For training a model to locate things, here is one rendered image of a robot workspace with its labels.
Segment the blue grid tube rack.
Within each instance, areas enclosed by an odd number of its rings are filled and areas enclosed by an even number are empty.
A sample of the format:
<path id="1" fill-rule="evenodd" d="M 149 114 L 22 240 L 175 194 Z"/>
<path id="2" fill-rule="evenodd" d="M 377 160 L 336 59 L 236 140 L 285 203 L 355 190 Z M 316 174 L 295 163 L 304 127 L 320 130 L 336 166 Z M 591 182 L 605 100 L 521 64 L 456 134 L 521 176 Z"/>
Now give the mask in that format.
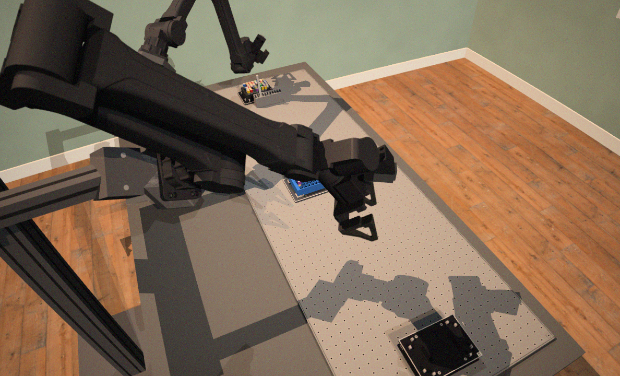
<path id="1" fill-rule="evenodd" d="M 309 194 L 313 191 L 318 191 L 318 190 L 322 190 L 325 188 L 319 182 L 319 180 L 302 182 L 302 186 L 298 186 L 298 183 L 296 180 L 289 179 L 289 181 L 298 196 L 303 195 L 303 194 L 304 195 Z"/>

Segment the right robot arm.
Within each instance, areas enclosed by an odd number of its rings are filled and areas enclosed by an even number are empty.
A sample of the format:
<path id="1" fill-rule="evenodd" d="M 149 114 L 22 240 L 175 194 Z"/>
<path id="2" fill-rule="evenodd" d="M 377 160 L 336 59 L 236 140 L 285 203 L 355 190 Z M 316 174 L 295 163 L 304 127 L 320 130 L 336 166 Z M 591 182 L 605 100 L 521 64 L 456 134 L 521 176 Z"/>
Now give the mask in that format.
<path id="1" fill-rule="evenodd" d="M 320 141 L 307 126 L 260 116 L 133 50 L 110 32 L 112 19 L 90 0 L 20 3 L 0 105 L 66 115 L 156 152 L 163 202 L 244 191 L 246 155 L 300 182 L 345 176 L 334 187 L 348 203 L 365 198 L 365 181 L 396 180 L 386 145 Z"/>

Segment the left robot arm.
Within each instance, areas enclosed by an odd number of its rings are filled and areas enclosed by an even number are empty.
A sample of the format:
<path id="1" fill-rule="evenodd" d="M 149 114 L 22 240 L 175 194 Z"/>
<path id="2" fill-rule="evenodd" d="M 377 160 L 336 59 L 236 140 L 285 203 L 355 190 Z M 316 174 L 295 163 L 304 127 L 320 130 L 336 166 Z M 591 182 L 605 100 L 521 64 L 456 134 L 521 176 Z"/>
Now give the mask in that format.
<path id="1" fill-rule="evenodd" d="M 146 25 L 145 43 L 141 45 L 139 51 L 151 53 L 168 62 L 169 55 L 167 55 L 167 52 L 169 46 L 178 48 L 179 45 L 183 45 L 185 42 L 185 30 L 188 26 L 186 18 L 195 1 L 196 0 L 173 0 L 161 18 L 156 19 L 154 23 Z M 231 70 L 235 74 L 246 74 L 251 72 L 251 69 L 254 67 L 254 61 L 257 61 L 257 58 L 261 54 L 260 49 L 266 41 L 265 37 L 257 35 L 253 44 L 251 44 L 249 37 L 240 38 L 229 1 L 212 0 L 212 3 L 215 7 L 226 44 L 228 45 Z"/>

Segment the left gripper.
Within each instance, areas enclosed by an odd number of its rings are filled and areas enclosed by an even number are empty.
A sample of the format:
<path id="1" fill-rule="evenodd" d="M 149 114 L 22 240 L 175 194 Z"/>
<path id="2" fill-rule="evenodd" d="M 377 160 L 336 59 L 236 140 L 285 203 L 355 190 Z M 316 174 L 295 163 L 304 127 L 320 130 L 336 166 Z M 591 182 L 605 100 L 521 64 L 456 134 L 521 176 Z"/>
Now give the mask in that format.
<path id="1" fill-rule="evenodd" d="M 258 57 L 257 61 L 255 61 L 255 62 L 263 64 L 268 56 L 269 56 L 269 51 L 267 51 L 267 50 L 264 50 L 264 52 L 261 51 L 260 56 Z"/>

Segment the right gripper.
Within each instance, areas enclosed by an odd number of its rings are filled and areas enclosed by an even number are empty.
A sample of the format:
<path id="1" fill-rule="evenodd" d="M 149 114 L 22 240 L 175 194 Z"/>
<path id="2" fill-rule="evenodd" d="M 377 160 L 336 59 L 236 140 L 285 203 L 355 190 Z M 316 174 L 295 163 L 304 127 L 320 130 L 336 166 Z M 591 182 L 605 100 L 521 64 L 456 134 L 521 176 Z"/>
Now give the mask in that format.
<path id="1" fill-rule="evenodd" d="M 351 219 L 349 215 L 354 211 L 357 211 L 358 213 L 365 211 L 367 209 L 365 203 L 369 206 L 374 206 L 377 204 L 375 199 L 374 182 L 365 181 L 366 196 L 370 195 L 371 199 L 367 199 L 365 197 L 358 200 L 357 202 L 348 203 L 334 187 L 335 185 L 337 185 L 337 183 L 342 181 L 343 178 L 345 178 L 345 176 L 341 176 L 330 185 L 323 185 L 326 190 L 328 190 L 329 193 L 335 198 L 333 216 L 339 223 L 338 230 L 343 235 L 359 237 L 369 241 L 378 240 L 373 214 L 369 214 L 368 216 L 363 217 L 352 217 Z M 358 231 L 358 228 L 369 228 L 372 235 L 369 236 L 366 233 Z"/>

